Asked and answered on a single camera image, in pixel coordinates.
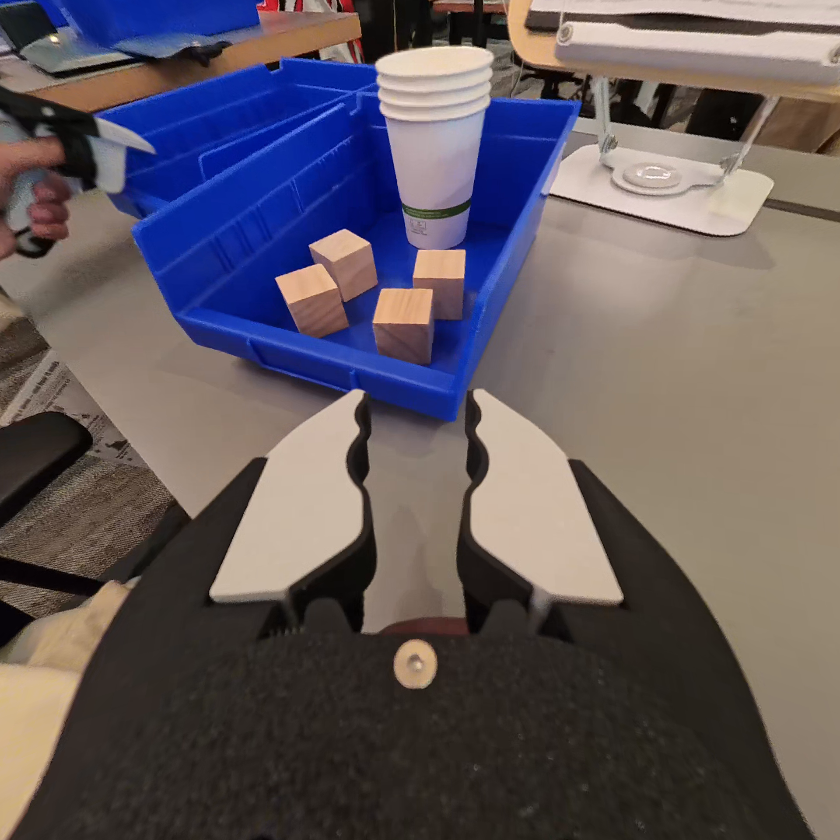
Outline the printed paper sheet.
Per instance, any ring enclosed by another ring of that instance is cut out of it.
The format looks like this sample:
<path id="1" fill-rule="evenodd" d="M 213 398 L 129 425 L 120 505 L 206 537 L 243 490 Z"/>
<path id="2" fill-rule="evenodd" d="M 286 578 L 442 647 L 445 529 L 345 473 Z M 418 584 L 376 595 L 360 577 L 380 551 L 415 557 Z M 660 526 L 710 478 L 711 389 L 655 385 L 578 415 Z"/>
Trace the printed paper sheet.
<path id="1" fill-rule="evenodd" d="M 3 411 L 3 427 L 41 413 L 62 413 L 90 434 L 90 454 L 113 463 L 147 469 L 129 440 L 79 383 L 70 369 L 49 350 Z"/>

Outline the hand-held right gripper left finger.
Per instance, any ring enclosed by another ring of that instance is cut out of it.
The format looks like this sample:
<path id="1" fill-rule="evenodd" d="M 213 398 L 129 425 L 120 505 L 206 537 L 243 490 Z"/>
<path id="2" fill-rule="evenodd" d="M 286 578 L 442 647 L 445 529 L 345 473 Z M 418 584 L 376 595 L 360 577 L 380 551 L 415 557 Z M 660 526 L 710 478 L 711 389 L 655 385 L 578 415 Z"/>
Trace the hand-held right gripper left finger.
<path id="1" fill-rule="evenodd" d="M 368 476 L 370 397 L 355 389 L 291 430 L 266 456 L 209 588 L 217 604 L 273 602 L 301 626 L 310 604 L 336 601 L 364 623 L 376 570 Z"/>

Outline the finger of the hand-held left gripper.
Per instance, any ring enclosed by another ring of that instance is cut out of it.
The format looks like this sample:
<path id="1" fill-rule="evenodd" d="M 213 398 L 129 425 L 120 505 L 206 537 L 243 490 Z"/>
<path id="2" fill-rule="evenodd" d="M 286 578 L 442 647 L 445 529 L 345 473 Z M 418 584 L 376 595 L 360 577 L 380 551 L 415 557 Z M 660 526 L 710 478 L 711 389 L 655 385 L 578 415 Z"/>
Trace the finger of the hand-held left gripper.
<path id="1" fill-rule="evenodd" d="M 96 187 L 107 194 L 123 191 L 126 161 L 131 150 L 156 154 L 153 145 L 134 131 L 111 121 L 94 117 L 98 134 L 93 137 L 93 163 Z"/>

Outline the wooden document stand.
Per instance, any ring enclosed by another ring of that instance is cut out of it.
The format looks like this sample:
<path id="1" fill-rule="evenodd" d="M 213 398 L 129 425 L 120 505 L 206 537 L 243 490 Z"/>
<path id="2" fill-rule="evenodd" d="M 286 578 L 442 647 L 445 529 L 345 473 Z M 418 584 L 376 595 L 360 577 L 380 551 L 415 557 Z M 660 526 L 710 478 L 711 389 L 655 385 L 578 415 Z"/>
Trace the wooden document stand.
<path id="1" fill-rule="evenodd" d="M 554 196 L 718 238 L 744 234 L 773 180 L 742 165 L 784 98 L 838 99 L 838 28 L 676 15 L 540 13 L 510 2 L 511 43 L 525 64 L 590 78 L 596 144 L 573 152 Z M 617 137 L 611 81 L 751 93 L 761 99 L 734 150 L 697 161 L 634 149 Z"/>

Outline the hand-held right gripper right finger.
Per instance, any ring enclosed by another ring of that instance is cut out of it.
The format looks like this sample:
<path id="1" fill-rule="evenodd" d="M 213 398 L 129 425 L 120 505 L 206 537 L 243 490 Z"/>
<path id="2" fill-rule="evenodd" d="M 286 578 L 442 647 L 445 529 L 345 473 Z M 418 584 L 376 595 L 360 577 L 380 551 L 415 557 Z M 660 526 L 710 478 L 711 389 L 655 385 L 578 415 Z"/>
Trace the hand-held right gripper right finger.
<path id="1" fill-rule="evenodd" d="M 467 394 L 465 435 L 457 573 L 469 631 L 479 633 L 500 602 L 519 604 L 538 633 L 556 606 L 623 606 L 562 447 L 483 388 Z"/>

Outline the black office chair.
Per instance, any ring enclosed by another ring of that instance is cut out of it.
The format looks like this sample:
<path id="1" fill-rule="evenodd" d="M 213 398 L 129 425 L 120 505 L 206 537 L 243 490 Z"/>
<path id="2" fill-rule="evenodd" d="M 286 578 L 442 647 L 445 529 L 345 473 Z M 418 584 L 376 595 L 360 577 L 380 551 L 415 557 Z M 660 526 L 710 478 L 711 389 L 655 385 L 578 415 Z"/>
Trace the black office chair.
<path id="1" fill-rule="evenodd" d="M 40 413 L 2 427 L 1 526 L 8 525 L 91 447 L 88 430 L 62 413 Z M 136 582 L 191 522 L 181 505 L 173 502 L 152 533 L 98 578 L 3 555 L 2 582 L 68 595 L 69 600 L 47 617 L 62 615 L 98 594 L 106 583 Z"/>

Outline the blue plastic bin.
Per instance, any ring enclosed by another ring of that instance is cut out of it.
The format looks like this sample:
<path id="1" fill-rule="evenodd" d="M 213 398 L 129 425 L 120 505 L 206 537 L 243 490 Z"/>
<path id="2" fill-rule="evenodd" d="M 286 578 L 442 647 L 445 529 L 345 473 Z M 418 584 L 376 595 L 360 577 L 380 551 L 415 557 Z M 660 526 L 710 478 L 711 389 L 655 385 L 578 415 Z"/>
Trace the blue plastic bin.
<path id="1" fill-rule="evenodd" d="M 259 26 L 253 1 L 57 1 L 67 22 L 100 46 L 164 35 L 220 35 Z"/>
<path id="2" fill-rule="evenodd" d="M 434 330 L 429 365 L 380 355 L 377 290 L 351 300 L 349 327 L 300 334 L 276 277 L 311 264 L 343 228 L 371 243 L 380 287 L 410 287 L 385 119 L 373 92 L 341 101 L 138 222 L 133 238 L 173 317 L 195 343 L 341 392 L 456 420 L 541 223 L 580 113 L 565 100 L 493 98 L 465 241 L 465 314 Z"/>
<path id="3" fill-rule="evenodd" d="M 372 65 L 284 58 L 275 69 L 252 66 L 102 111 L 156 150 L 129 152 L 112 204 L 137 219 L 153 215 L 337 102 L 354 104 L 375 82 Z"/>

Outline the person's left hand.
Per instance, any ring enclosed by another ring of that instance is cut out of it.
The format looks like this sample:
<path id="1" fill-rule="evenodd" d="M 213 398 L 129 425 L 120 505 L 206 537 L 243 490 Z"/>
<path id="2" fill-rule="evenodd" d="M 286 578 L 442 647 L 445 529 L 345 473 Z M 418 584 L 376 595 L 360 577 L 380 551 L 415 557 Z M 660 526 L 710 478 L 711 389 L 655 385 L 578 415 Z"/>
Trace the person's left hand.
<path id="1" fill-rule="evenodd" d="M 14 191 L 17 178 L 32 170 L 44 170 L 48 174 L 34 187 L 34 200 L 28 206 L 27 214 L 32 234 L 37 238 L 59 241 L 67 238 L 70 189 L 65 181 L 53 171 L 65 163 L 65 152 L 55 137 L 32 139 L 1 146 L 1 208 Z"/>

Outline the wooden cube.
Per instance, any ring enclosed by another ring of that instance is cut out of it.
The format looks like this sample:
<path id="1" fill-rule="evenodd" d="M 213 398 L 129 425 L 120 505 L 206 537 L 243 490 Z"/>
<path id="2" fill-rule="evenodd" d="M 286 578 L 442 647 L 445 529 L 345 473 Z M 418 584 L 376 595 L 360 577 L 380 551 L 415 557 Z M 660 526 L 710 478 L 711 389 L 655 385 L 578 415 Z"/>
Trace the wooden cube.
<path id="1" fill-rule="evenodd" d="M 275 280 L 299 333 L 320 339 L 350 326 L 340 289 L 321 264 L 294 270 Z"/>
<path id="2" fill-rule="evenodd" d="M 434 343 L 434 293 L 427 288 L 384 288 L 372 319 L 379 355 L 430 365 Z"/>
<path id="3" fill-rule="evenodd" d="M 339 288 L 343 302 L 351 301 L 378 284 L 371 243 L 347 228 L 309 245 L 314 263 L 322 265 Z"/>
<path id="4" fill-rule="evenodd" d="M 435 320 L 461 320 L 465 309 L 466 251 L 419 249 L 413 271 L 413 286 L 433 293 Z"/>

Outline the printed instruction sheet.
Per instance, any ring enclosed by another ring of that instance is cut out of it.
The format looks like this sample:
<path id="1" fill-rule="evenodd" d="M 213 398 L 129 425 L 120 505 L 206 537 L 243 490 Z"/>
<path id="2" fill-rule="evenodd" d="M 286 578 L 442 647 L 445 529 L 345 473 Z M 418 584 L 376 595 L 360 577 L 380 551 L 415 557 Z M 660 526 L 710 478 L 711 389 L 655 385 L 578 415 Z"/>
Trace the printed instruction sheet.
<path id="1" fill-rule="evenodd" d="M 752 24 L 838 28 L 838 1 L 533 1 L 540 13 L 588 15 L 676 15 Z"/>

